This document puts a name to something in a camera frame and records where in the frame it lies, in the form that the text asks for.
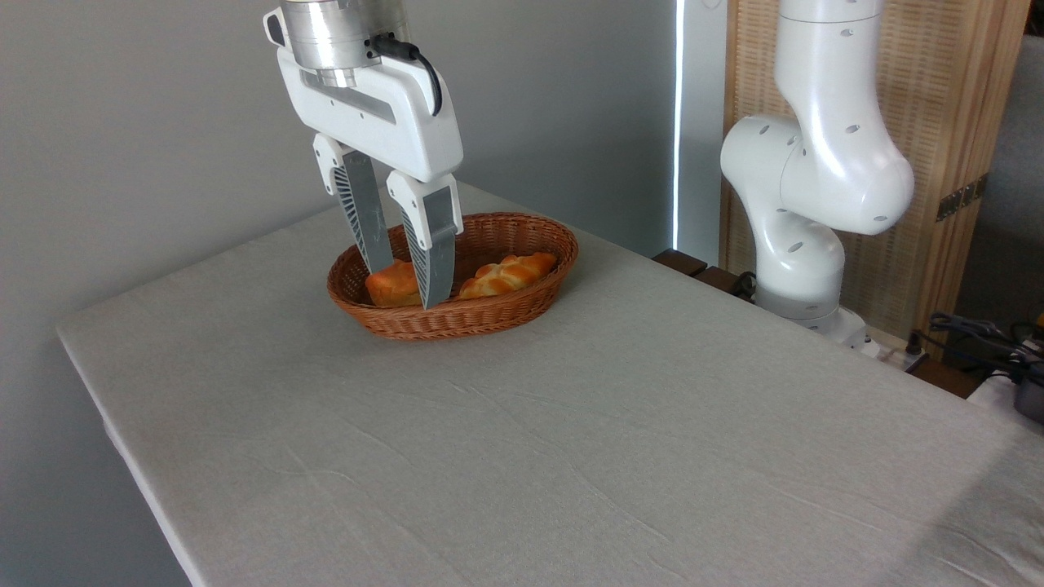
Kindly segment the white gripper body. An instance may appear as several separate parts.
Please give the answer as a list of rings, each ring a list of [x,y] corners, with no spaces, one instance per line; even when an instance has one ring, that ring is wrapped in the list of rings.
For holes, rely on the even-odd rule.
[[[432,114],[428,71],[417,64],[381,60],[353,71],[352,88],[332,88],[299,67],[292,52],[277,49],[277,63],[292,107],[305,126],[421,182],[450,174],[462,164],[462,141],[447,95]]]

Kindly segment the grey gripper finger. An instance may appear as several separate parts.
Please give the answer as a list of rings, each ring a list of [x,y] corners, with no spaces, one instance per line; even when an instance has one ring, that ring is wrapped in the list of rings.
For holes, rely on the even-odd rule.
[[[465,230],[458,182],[445,174],[424,183],[394,170],[387,188],[401,209],[422,307],[433,308],[450,297],[456,236]]]
[[[394,254],[370,156],[322,133],[314,137],[313,152],[325,190],[342,205],[370,274],[392,267]]]

